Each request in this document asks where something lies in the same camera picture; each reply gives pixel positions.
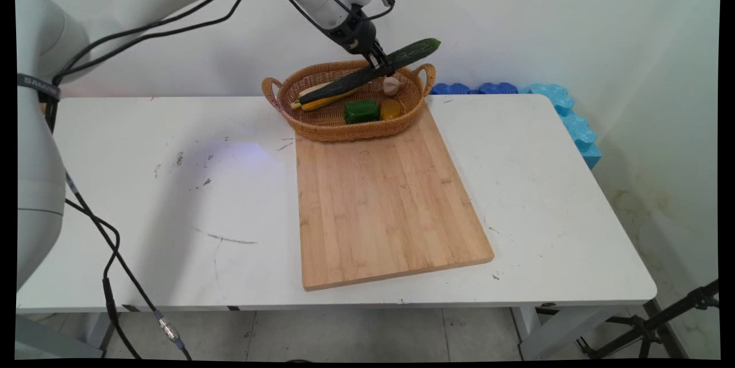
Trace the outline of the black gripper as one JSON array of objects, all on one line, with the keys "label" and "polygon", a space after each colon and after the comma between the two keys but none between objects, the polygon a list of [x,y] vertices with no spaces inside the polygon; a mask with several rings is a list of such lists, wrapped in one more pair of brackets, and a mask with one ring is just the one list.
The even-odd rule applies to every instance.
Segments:
[{"label": "black gripper", "polygon": [[377,41],[377,30],[362,10],[353,11],[338,27],[329,30],[329,38],[345,49],[349,54],[366,56],[373,77],[389,75],[391,60]]}]

